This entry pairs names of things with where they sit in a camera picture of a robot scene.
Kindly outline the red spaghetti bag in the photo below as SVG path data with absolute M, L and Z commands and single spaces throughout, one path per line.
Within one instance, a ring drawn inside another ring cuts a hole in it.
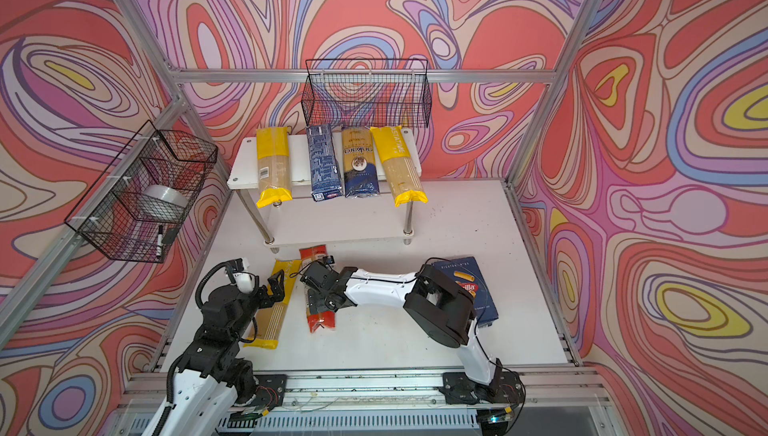
M 305 272 L 309 265 L 318 260 L 328 257 L 325 245 L 316 245 L 300 250 L 302 265 L 299 271 L 300 281 L 303 283 L 305 302 L 306 302 L 306 320 L 311 334 L 320 329 L 333 330 L 336 327 L 335 313 L 328 309 L 321 300 L 319 293 L 311 288 L 305 280 Z

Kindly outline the yellow spaghetti bag long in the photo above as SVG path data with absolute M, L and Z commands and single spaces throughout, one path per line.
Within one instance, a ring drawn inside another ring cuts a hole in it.
M 293 199 L 289 136 L 290 130 L 287 127 L 257 130 L 258 208 Z

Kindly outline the blue spaghetti box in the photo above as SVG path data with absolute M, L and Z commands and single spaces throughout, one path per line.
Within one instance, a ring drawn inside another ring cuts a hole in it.
M 336 159 L 332 127 L 329 124 L 307 128 L 311 195 L 315 202 L 343 194 L 342 173 Z

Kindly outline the dark blue spaghetti bag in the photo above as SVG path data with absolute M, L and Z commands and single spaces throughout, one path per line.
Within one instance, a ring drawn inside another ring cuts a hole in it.
M 373 151 L 373 138 L 365 127 L 348 127 L 341 132 L 346 197 L 380 194 Z

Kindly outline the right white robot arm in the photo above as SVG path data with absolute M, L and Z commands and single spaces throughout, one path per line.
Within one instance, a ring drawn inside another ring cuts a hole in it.
M 400 308 L 433 341 L 457 351 L 467 383 L 445 382 L 447 399 L 470 404 L 502 397 L 503 365 L 492 360 L 478 339 L 475 298 L 432 264 L 405 274 L 374 273 L 347 266 L 336 271 L 324 260 L 311 262 L 300 280 L 321 310 L 348 307 Z

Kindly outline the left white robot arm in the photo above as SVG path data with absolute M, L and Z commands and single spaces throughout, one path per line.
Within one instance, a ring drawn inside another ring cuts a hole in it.
M 212 435 L 222 418 L 257 421 L 282 405 L 287 377 L 259 381 L 253 363 L 239 356 L 249 340 L 256 314 L 285 298 L 285 274 L 271 275 L 265 285 L 238 262 L 220 263 L 195 288 L 195 305 L 203 321 L 192 342 L 171 363 L 165 400 L 145 435 Z

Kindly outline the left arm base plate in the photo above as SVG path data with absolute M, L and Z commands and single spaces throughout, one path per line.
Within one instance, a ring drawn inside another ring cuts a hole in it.
M 283 404 L 288 376 L 286 374 L 246 375 L 235 383 L 236 406 L 273 409 Z

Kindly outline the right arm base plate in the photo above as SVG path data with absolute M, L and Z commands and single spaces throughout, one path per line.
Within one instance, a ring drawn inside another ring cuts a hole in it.
M 519 374 L 506 369 L 497 372 L 490 385 L 477 383 L 463 372 L 445 372 L 437 389 L 447 404 L 454 405 L 493 403 L 516 406 L 526 400 L 526 390 Z

